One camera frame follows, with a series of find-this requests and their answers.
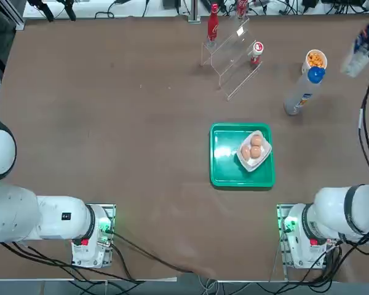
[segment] brown table surface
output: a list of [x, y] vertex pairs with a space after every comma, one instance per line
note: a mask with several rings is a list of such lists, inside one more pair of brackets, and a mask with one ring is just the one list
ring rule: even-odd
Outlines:
[[[16, 35], [0, 92], [0, 119], [18, 144], [6, 181], [37, 194], [115, 203], [116, 229], [177, 266], [221, 280], [268, 280], [278, 240], [277, 203], [311, 202], [325, 186], [369, 183], [357, 139], [369, 66], [356, 79], [339, 73], [368, 20], [252, 19], [252, 31], [265, 45], [264, 63], [230, 102], [218, 91], [218, 76], [199, 67], [205, 23], [30, 23]], [[302, 116], [288, 117], [284, 96], [314, 48], [328, 57], [321, 94]], [[208, 131], [216, 121], [269, 124], [273, 189], [212, 187]], [[117, 244], [135, 277], [177, 274]], [[69, 261], [68, 242], [37, 247]], [[106, 270], [123, 275], [118, 259]], [[0, 278], [67, 277], [0, 247]], [[279, 257], [272, 279], [283, 278]], [[369, 257], [354, 253], [337, 280], [369, 282]]]

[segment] egg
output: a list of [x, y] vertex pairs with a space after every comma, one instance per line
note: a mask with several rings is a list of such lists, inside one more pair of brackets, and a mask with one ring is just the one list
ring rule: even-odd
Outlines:
[[260, 135], [255, 135], [252, 137], [251, 141], [252, 146], [260, 146], [261, 143], [263, 143], [263, 139], [262, 137], [260, 137]]
[[248, 161], [250, 159], [250, 149], [247, 145], [242, 146], [242, 149], [240, 150], [240, 153], [242, 154], [243, 158]]
[[261, 148], [259, 146], [252, 146], [252, 148], [250, 149], [250, 156], [253, 159], [257, 159], [259, 158], [261, 155]]

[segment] green tray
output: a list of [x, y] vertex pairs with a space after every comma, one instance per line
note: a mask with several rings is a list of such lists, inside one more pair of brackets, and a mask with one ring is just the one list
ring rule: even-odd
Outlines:
[[[236, 151], [251, 132], [259, 130], [272, 151], [253, 172], [239, 162]], [[210, 180], [219, 187], [270, 189], [275, 183], [271, 129], [264, 123], [215, 123], [210, 127]]]

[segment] clear acrylic stand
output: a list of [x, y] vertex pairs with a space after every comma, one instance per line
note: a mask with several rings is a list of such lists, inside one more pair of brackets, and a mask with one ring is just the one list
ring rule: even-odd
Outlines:
[[224, 34], [224, 29], [219, 27], [218, 36], [225, 38], [217, 38], [213, 46], [202, 43], [201, 66], [210, 63], [219, 75], [219, 86], [227, 100], [230, 100], [261, 66], [261, 63], [250, 64], [255, 39], [248, 27], [248, 18], [240, 20], [234, 17], [229, 20], [226, 28], [228, 33]]

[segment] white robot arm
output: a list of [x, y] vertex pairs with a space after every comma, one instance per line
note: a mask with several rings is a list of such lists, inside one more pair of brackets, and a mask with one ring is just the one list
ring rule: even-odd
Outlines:
[[[0, 122], [0, 180], [14, 166], [15, 138]], [[73, 264], [83, 267], [111, 265], [114, 205], [85, 203], [67, 196], [36, 196], [0, 181], [0, 242], [72, 240]]]
[[313, 204], [292, 207], [283, 230], [294, 266], [310, 268], [327, 249], [327, 240], [357, 242], [369, 232], [369, 185], [321, 189]]

